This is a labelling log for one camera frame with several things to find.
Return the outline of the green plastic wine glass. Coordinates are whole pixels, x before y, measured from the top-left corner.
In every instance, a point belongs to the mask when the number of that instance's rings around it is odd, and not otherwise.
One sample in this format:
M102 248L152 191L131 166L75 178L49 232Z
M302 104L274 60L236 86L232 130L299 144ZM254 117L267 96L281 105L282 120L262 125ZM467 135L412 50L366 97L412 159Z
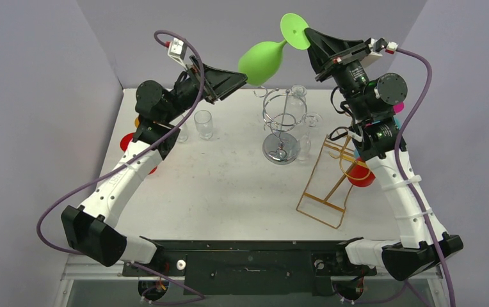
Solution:
M296 13L286 13L280 20L281 42L265 41L252 46L239 59L239 72L247 76L247 83L261 86L279 70L286 45L297 50L306 50L310 42L305 36L309 28L303 17Z

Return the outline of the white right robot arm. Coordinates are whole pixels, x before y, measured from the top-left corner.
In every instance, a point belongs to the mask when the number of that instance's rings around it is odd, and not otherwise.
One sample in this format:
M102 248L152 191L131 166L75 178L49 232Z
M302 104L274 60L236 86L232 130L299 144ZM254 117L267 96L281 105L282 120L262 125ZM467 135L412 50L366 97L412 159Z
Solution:
M392 209L399 240L357 239L334 256L335 267L350 273L359 265L386 269L398 281L443 264L463 249L428 205L414 173L395 106L405 101L406 81L396 73L370 79L363 60L377 52L395 53L384 39L343 40L312 28L303 32L311 66L319 82L333 79L343 96L341 109L351 117L344 136L375 176Z

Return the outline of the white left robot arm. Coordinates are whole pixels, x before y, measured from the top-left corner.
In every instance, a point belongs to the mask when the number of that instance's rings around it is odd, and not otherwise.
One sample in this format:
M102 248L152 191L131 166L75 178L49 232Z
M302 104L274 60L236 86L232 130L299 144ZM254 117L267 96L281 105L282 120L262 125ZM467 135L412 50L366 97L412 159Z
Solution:
M154 80L136 89L138 127L122 158L94 192L79 205L67 206L61 221L69 246L98 263L110 267L119 260L139 262L149 275L160 273L164 257L146 239L116 231L125 206L151 171L173 149L180 129L172 122L205 100L223 100L246 84L244 73L201 64L194 56L179 75L172 90Z

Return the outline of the red plastic wine glass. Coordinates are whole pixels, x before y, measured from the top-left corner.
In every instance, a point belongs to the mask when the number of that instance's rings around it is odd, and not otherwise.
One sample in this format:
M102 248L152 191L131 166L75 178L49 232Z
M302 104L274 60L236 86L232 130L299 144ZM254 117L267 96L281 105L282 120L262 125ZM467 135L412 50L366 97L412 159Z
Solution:
M117 166L121 171L139 174L142 177L153 174L162 162L160 153L151 144L134 140L132 134L126 135L120 142L123 156Z

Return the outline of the patterned clear glass goblet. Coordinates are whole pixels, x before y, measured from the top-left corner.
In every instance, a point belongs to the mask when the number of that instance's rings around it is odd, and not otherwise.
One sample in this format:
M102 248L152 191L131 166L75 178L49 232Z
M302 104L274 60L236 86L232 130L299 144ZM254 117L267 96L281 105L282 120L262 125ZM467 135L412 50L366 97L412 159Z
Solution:
M195 127L201 139L209 140L213 137L212 114L207 110L199 110L194 114Z

